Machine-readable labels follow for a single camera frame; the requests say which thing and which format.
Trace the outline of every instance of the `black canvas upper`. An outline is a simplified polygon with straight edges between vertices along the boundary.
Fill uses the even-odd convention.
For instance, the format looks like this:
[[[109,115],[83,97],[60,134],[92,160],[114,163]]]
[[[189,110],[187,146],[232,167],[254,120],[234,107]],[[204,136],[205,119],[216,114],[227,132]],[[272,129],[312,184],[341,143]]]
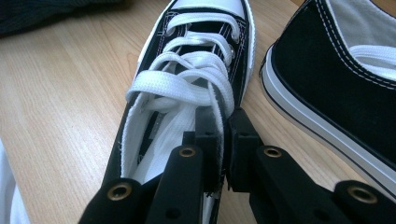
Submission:
[[[275,73],[305,106],[396,170],[396,82],[353,59],[331,15],[324,0],[304,3],[274,44]]]

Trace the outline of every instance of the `black clamp arm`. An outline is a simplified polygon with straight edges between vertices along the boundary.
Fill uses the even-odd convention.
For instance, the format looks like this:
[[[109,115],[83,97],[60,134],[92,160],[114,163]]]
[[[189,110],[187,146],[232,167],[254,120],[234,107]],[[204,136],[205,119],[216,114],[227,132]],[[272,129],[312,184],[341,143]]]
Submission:
[[[219,170],[233,191],[250,193],[258,223],[396,223],[396,204],[366,184],[343,181],[334,192],[317,185],[285,150],[262,143],[242,108],[226,125],[220,169],[211,114],[197,109],[195,132],[184,133],[163,174],[144,185],[127,178],[104,184],[79,223],[202,223],[204,192],[221,191]]]

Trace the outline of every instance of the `dark fabric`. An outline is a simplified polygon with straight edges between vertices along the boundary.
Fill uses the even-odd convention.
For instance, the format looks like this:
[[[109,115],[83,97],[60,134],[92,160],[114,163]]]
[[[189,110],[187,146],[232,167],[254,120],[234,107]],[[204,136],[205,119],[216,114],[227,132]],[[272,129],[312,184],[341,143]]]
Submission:
[[[16,32],[44,19],[68,13],[89,4],[110,4],[121,0],[0,0],[0,34]]]
[[[341,36],[324,27],[335,27],[334,21],[319,15],[319,8],[331,15],[329,9],[308,2],[274,45],[278,78],[299,101],[396,170],[396,82],[348,60],[346,46],[333,44]]]

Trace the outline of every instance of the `canvas high-top shoe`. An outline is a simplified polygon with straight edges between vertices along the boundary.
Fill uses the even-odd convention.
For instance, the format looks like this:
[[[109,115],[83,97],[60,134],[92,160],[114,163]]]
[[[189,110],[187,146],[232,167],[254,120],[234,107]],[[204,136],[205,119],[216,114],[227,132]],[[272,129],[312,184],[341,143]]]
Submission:
[[[202,221],[216,222],[224,126],[253,70],[254,35],[248,0],[172,1],[138,59],[104,184],[128,178],[145,185],[160,175],[183,134],[194,131],[197,108],[210,108],[219,183],[202,195]]]

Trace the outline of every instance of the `wood grain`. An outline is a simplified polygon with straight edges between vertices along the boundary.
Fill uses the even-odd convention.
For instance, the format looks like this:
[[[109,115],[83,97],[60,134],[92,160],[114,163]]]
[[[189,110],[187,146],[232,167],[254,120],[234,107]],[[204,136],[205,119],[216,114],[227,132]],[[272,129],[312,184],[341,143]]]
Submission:
[[[32,223],[77,223],[99,189],[138,55],[168,2],[134,0],[0,39],[0,136]],[[265,99],[260,64],[297,6],[250,2],[257,53],[243,107],[262,140],[287,149],[325,188],[361,180]],[[224,189],[219,223],[254,222],[248,196]]]

